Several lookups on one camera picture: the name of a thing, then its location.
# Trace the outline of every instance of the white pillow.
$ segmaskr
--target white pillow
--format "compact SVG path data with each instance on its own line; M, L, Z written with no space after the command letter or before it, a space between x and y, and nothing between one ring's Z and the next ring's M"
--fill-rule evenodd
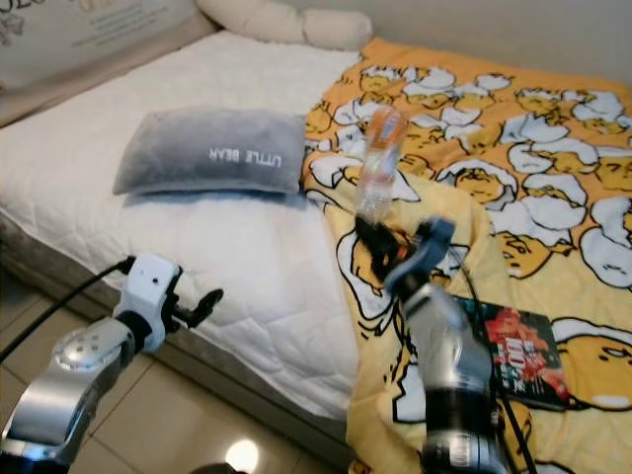
M197 0L197 5L227 30L256 40L358 50L373 35L370 19L360 12L301 13L290 5L268 0Z

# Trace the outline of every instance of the yellow blanket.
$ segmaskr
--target yellow blanket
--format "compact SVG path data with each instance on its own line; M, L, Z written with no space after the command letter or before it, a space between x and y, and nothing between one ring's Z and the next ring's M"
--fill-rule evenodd
M481 299L553 321L572 408L515 404L542 472L630 472L632 91L382 39L312 109L303 169L354 318L358 458L374 473L420 472L425 437L414 347L354 233L357 157L381 104L410 119L387 224L412 234L424 217L453 219ZM469 295L449 256L434 280ZM513 460L524 468L515 445Z

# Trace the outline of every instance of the red book cover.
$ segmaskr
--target red book cover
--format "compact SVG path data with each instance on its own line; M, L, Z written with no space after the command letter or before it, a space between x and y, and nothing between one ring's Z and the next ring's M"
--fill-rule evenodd
M476 302L456 300L470 321L476 321ZM568 407L562 360L548 318L490 303L480 303L480 312L487 344L508 397L550 410Z

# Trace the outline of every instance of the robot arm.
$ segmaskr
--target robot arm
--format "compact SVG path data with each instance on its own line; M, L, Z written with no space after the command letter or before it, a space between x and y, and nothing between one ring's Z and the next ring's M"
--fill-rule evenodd
M133 357L153 352L168 332L201 322L222 296L207 295L197 310L177 306L182 269L153 254L136 258L112 318L62 338L46 371L31 383L2 433L3 474L65 473L99 402Z
M427 474L505 474L492 429L489 394L492 360L475 338L460 306L441 286L429 283L431 270L448 251L454 225L424 223L415 245L401 247L380 225L356 219L356 231L372 255L384 286L402 302L402 312L418 352L426 391L427 440L422 464ZM380 267L381 262L388 267Z

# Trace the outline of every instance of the gray pillow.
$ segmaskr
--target gray pillow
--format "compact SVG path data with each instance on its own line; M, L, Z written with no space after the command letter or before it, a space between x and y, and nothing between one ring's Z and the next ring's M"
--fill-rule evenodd
M304 135L304 117L270 111L196 107L149 114L125 148L114 193L297 193Z

